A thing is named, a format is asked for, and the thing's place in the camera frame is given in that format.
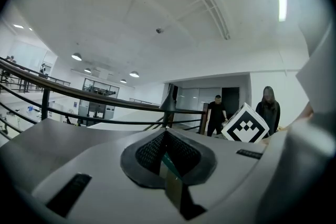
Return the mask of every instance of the man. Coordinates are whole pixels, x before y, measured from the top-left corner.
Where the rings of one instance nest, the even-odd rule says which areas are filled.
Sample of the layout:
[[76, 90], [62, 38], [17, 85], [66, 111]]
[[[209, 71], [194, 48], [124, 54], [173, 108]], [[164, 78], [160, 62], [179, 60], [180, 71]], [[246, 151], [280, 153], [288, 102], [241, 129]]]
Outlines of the man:
[[215, 102], [211, 102], [208, 106], [208, 131], [207, 135], [212, 136], [216, 129], [217, 134], [221, 133], [222, 122], [227, 122], [225, 107], [222, 104], [222, 97], [216, 95]]

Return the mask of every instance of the person in background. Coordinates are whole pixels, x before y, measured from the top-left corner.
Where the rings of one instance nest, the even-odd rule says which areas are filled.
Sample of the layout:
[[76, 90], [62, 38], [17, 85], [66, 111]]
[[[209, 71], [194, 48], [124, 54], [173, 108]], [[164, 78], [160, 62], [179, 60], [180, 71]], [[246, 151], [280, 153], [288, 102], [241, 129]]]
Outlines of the person in background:
[[222, 122], [227, 122], [225, 107], [222, 103], [222, 97], [216, 95], [215, 101], [211, 102], [208, 106], [208, 130], [207, 136], [212, 136], [216, 129], [217, 134], [222, 131]]
[[278, 128], [280, 120], [280, 105], [275, 100], [274, 91], [271, 86], [264, 88], [264, 95], [257, 105], [256, 112], [264, 119], [269, 127], [268, 134], [273, 135]]

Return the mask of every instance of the railing post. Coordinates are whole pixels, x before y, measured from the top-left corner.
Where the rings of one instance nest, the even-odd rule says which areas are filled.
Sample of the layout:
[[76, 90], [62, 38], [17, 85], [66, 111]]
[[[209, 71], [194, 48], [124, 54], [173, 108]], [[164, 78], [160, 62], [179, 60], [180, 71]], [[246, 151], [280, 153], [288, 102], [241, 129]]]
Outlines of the railing post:
[[200, 134], [204, 134], [205, 133], [205, 127], [206, 127], [206, 120], [208, 117], [208, 103], [204, 103], [203, 104], [203, 112], [204, 114], [202, 114], [201, 116], [201, 124], [199, 125], [199, 133]]
[[168, 116], [169, 116], [169, 113], [167, 111], [164, 112], [164, 115], [163, 115], [163, 124], [162, 124], [162, 127], [166, 128], [167, 127], [167, 124], [168, 124]]
[[44, 89], [43, 91], [43, 97], [42, 97], [42, 112], [41, 112], [41, 119], [44, 120], [46, 118], [48, 118], [48, 103], [49, 103], [49, 94], [50, 94], [50, 90], [49, 89]]

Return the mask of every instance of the woman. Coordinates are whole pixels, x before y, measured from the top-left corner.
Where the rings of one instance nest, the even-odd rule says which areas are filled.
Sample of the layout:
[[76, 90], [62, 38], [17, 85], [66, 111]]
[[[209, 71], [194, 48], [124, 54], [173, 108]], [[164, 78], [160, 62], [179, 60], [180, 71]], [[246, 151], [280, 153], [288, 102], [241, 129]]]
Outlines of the woman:
[[269, 127], [269, 135], [273, 135], [280, 120], [280, 105], [275, 100], [272, 87], [266, 86], [264, 88], [264, 95], [261, 102], [257, 105], [256, 112], [265, 120]]

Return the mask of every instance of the dark pants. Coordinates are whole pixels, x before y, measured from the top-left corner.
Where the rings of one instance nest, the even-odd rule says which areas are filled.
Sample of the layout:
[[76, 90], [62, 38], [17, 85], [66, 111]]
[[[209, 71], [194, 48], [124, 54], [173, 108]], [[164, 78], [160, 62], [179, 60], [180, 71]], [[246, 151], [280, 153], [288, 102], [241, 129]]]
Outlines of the dark pants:
[[216, 129], [217, 134], [220, 134], [222, 131], [222, 123], [221, 122], [209, 122], [207, 136], [212, 136], [214, 130]]

